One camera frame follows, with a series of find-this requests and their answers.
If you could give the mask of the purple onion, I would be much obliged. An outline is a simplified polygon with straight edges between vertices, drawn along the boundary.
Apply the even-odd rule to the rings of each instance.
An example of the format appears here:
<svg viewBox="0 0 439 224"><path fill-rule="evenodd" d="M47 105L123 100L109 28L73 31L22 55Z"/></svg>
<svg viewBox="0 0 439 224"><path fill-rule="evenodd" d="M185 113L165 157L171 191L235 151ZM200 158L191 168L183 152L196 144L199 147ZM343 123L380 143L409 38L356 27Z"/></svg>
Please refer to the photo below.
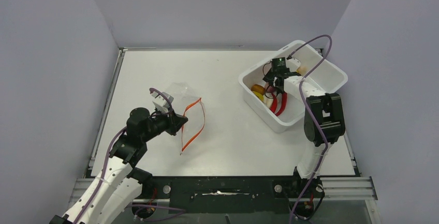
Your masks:
<svg viewBox="0 0 439 224"><path fill-rule="evenodd" d="M271 85L269 85L269 83L265 84L265 94L271 94L275 91L276 91L276 89L273 88Z"/></svg>

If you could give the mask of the clear zip top bag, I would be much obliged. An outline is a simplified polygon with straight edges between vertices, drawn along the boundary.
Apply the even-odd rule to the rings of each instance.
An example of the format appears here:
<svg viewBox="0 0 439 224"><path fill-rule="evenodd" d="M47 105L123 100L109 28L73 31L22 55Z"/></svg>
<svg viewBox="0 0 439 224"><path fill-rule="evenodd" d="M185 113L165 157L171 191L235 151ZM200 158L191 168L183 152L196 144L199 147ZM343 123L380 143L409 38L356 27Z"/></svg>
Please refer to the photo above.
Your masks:
<svg viewBox="0 0 439 224"><path fill-rule="evenodd" d="M171 83L165 89L165 93L173 97L172 106L175 112L188 118L177 133L181 143L180 154L183 154L204 130L206 110L202 97L185 82Z"/></svg>

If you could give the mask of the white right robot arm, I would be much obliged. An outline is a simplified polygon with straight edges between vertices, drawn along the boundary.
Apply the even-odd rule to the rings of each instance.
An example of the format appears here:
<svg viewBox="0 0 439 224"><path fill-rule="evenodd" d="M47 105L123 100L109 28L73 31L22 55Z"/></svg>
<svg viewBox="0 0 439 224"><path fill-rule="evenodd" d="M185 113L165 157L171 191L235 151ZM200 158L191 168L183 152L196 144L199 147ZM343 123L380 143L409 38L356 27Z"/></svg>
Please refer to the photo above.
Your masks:
<svg viewBox="0 0 439 224"><path fill-rule="evenodd" d="M318 177L327 151L344 135L342 100L339 94L318 89L300 73L291 71L285 57L271 59L269 64L263 80L276 93L291 95L305 107L303 130L309 142L296 166L299 177L291 182L292 192L303 197L311 191L310 180Z"/></svg>

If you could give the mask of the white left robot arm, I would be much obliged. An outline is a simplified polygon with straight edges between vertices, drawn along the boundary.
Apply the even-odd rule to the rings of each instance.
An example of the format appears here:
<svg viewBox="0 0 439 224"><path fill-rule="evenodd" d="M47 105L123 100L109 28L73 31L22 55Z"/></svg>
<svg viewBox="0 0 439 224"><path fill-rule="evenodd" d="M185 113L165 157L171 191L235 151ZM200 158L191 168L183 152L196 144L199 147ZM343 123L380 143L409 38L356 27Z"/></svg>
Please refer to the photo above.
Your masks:
<svg viewBox="0 0 439 224"><path fill-rule="evenodd" d="M146 108L135 108L126 126L112 139L103 168L78 201L51 223L112 223L142 193L151 173L137 163L147 152L147 142L166 132L175 136L188 118L174 111L150 114Z"/></svg>

